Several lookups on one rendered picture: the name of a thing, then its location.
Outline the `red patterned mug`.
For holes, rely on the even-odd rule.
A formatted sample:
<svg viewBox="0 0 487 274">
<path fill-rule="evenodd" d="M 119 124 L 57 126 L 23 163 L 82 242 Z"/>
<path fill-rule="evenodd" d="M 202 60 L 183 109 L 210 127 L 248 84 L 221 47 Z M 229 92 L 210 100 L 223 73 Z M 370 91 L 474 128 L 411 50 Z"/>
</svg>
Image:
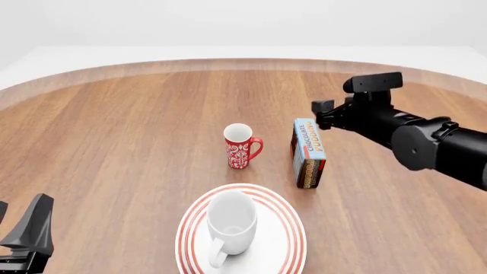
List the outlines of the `red patterned mug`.
<svg viewBox="0 0 487 274">
<path fill-rule="evenodd" d="M 253 137 L 253 130 L 246 124 L 234 123 L 225 127 L 224 138 L 228 165 L 234 169 L 246 168 L 263 149 L 263 140 Z"/>
</svg>

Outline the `chocolate pudding box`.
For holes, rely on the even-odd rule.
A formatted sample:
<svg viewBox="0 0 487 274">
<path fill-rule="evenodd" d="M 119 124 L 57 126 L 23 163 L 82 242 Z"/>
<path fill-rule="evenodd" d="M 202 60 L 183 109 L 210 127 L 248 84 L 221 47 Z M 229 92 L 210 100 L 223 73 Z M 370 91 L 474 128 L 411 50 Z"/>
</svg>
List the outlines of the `chocolate pudding box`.
<svg viewBox="0 0 487 274">
<path fill-rule="evenodd" d="M 291 156 L 297 188 L 316 189 L 324 171 L 326 154 L 317 124 L 311 118 L 294 120 Z"/>
</svg>

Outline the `white plate with red rings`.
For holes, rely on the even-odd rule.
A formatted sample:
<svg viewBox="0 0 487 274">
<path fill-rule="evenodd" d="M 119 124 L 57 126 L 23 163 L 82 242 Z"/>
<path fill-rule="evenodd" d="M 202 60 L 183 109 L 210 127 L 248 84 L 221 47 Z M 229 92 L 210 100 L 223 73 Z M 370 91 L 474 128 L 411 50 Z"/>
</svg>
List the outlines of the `white plate with red rings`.
<svg viewBox="0 0 487 274">
<path fill-rule="evenodd" d="M 255 203 L 256 234 L 245 252 L 229 255 L 215 269 L 208 262 L 212 239 L 206 210 L 217 194 L 227 190 L 246 193 Z M 207 191 L 186 210 L 177 229 L 174 253 L 180 274 L 301 274 L 307 239 L 298 214 L 287 200 L 264 186 L 235 183 Z"/>
</svg>

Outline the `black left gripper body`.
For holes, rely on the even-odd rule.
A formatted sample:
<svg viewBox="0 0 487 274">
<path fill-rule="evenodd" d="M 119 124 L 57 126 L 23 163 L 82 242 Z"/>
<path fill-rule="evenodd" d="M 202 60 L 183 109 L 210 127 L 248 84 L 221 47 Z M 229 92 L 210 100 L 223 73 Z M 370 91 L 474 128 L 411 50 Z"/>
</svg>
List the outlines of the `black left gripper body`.
<svg viewBox="0 0 487 274">
<path fill-rule="evenodd" d="M 50 255 L 32 250 L 12 250 L 0 255 L 0 274 L 43 274 Z"/>
</svg>

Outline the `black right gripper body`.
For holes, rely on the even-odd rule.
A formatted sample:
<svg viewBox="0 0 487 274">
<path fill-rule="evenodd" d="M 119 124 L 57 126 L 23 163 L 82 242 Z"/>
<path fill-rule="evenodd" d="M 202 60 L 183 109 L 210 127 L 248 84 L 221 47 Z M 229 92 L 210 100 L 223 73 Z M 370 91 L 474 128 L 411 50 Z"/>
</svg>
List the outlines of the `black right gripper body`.
<svg viewBox="0 0 487 274">
<path fill-rule="evenodd" d="M 393 105 L 390 99 L 369 100 L 347 97 L 336 108 L 335 127 L 356 132 L 366 138 L 389 138 L 393 127 L 387 121 Z"/>
</svg>

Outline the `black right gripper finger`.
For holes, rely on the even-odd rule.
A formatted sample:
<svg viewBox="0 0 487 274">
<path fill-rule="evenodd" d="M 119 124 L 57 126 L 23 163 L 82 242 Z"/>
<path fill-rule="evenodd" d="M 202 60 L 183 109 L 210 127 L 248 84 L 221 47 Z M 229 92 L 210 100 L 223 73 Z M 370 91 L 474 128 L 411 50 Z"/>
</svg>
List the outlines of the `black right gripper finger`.
<svg viewBox="0 0 487 274">
<path fill-rule="evenodd" d="M 334 109 L 334 100 L 315 100 L 311 103 L 313 113 L 326 113 Z"/>
<path fill-rule="evenodd" d="M 322 130 L 328 130 L 332 127 L 332 116 L 319 112 L 316 114 L 316 123 Z"/>
</svg>

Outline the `white mug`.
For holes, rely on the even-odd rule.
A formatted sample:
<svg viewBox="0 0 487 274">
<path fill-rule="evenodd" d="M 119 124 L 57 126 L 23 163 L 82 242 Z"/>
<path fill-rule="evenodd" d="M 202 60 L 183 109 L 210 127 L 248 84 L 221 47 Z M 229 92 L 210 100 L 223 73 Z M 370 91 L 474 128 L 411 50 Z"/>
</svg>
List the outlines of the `white mug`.
<svg viewBox="0 0 487 274">
<path fill-rule="evenodd" d="M 257 225 L 256 205 L 246 193 L 227 190 L 212 199 L 206 213 L 212 239 L 208 262 L 218 269 L 229 255 L 239 255 L 252 244 Z"/>
</svg>

